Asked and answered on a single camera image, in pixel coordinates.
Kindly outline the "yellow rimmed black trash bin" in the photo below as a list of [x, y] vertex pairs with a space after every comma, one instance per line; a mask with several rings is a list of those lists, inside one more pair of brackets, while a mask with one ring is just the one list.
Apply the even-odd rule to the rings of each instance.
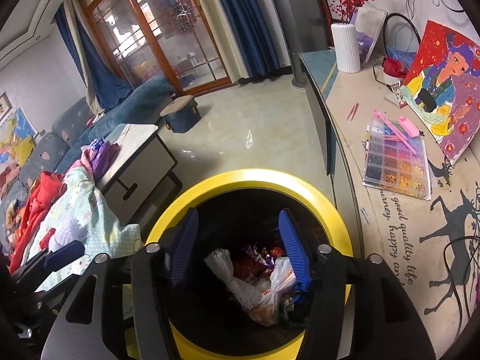
[[267, 169], [244, 169], [212, 176], [187, 189], [157, 219], [147, 236], [156, 242], [196, 209], [199, 229], [184, 280], [168, 295], [168, 315], [182, 359], [295, 359], [312, 308], [312, 296], [295, 302], [289, 319], [266, 327], [242, 310], [204, 259], [216, 249], [231, 253], [243, 278], [247, 249], [281, 246], [278, 216], [290, 211], [307, 242], [328, 243], [351, 256], [352, 242], [335, 206], [298, 177]]

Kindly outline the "white foam net bundle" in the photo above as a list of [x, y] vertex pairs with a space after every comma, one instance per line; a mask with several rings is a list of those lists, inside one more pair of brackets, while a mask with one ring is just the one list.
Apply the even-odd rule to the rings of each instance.
[[204, 261], [212, 273], [234, 295], [243, 309], [249, 311], [257, 306], [260, 302], [261, 292], [254, 285], [237, 278], [233, 274], [233, 263], [228, 250], [213, 250]]

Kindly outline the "white plastic bag trash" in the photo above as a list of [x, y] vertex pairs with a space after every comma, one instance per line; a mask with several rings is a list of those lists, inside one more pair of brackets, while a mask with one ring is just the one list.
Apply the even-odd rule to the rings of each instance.
[[248, 311], [252, 320], [265, 327], [278, 322], [281, 298], [297, 284], [294, 269], [288, 257], [280, 257], [269, 278], [270, 287], [260, 294], [259, 302]]

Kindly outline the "light blue cartoon blanket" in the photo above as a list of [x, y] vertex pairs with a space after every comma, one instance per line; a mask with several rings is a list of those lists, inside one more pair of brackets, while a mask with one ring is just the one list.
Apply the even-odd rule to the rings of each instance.
[[97, 254], [119, 258], [134, 254], [143, 246], [139, 225], [120, 223], [83, 166], [69, 169], [64, 183], [66, 191], [42, 220], [24, 258], [30, 259], [41, 251], [41, 241], [51, 229], [55, 233], [48, 241], [47, 250], [55, 251], [72, 241], [79, 241], [84, 245], [85, 253], [49, 274], [37, 287], [38, 291], [52, 289], [72, 274], [83, 274]]

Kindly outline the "tv cabinet counter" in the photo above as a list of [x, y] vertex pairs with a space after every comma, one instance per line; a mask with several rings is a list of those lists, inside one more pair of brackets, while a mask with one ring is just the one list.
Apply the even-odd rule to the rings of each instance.
[[416, 307], [439, 359], [479, 357], [479, 161], [449, 163], [423, 131], [424, 173], [371, 137], [374, 113], [416, 120], [370, 72], [341, 73], [331, 50], [299, 59], [320, 169], [356, 256], [379, 254]]

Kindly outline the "red clothing pile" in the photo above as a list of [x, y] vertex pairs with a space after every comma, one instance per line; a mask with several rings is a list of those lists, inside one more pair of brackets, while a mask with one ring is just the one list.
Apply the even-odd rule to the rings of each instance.
[[11, 274], [19, 269], [27, 244], [38, 230], [41, 221], [47, 216], [51, 206], [62, 196], [66, 188], [63, 174], [41, 173], [31, 189], [19, 227], [14, 233], [9, 267]]

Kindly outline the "white top coffee table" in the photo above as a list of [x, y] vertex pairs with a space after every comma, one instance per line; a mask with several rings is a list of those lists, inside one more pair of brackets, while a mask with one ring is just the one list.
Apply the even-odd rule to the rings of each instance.
[[106, 137], [120, 149], [97, 187], [122, 225], [134, 222], [145, 212], [147, 199], [166, 180], [174, 184], [168, 199], [182, 189], [173, 172], [178, 161], [158, 130], [155, 124], [120, 124]]

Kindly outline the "purple clothing on table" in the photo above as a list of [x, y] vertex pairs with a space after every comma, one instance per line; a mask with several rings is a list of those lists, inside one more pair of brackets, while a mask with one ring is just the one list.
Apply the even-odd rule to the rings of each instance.
[[99, 138], [93, 140], [89, 145], [83, 146], [81, 150], [80, 161], [92, 179], [97, 182], [112, 166], [120, 152], [120, 146]]

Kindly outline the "china map poster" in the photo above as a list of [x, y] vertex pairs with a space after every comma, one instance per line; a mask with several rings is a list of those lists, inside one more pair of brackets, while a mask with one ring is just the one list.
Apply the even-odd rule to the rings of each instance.
[[24, 166], [35, 149], [36, 135], [24, 110], [19, 107], [12, 111], [1, 124], [1, 169], [10, 164]]

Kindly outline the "pink tweezers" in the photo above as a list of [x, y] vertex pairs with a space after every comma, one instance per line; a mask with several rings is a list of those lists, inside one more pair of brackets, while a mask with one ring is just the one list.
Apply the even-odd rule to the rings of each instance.
[[358, 107], [359, 107], [360, 103], [359, 102], [356, 102], [353, 106], [352, 106], [352, 109], [350, 110], [347, 118], [346, 118], [346, 121], [352, 121], [355, 116], [356, 116], [356, 113], [358, 111]]

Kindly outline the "blue left curtain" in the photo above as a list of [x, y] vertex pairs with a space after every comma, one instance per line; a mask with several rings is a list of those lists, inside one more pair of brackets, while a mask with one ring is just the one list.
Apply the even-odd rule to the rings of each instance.
[[55, 22], [85, 84], [85, 99], [92, 113], [108, 112], [126, 100], [132, 86], [103, 62], [70, 1], [65, 0], [58, 8]]

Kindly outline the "colourful girl painting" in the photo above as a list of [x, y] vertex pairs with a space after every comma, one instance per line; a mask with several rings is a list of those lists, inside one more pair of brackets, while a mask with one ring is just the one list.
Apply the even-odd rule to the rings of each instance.
[[401, 91], [454, 164], [479, 131], [479, 44], [429, 20]]

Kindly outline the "white ribbed vase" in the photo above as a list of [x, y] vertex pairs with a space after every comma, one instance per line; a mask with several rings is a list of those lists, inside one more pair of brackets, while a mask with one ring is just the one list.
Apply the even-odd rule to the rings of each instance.
[[360, 52], [354, 24], [331, 24], [334, 40], [337, 69], [345, 73], [358, 73], [360, 66]]

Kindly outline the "blue right curtain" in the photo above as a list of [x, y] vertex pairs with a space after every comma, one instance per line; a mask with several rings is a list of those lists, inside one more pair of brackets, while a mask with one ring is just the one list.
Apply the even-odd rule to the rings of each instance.
[[241, 57], [251, 77], [267, 77], [280, 68], [278, 55], [257, 0], [220, 0]]

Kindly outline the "silver tower air conditioner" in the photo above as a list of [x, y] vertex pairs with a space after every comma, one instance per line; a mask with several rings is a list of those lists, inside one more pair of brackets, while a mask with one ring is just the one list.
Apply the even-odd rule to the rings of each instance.
[[303, 53], [327, 50], [326, 18], [320, 0], [272, 0], [280, 20], [292, 67], [292, 85], [303, 89], [300, 66]]

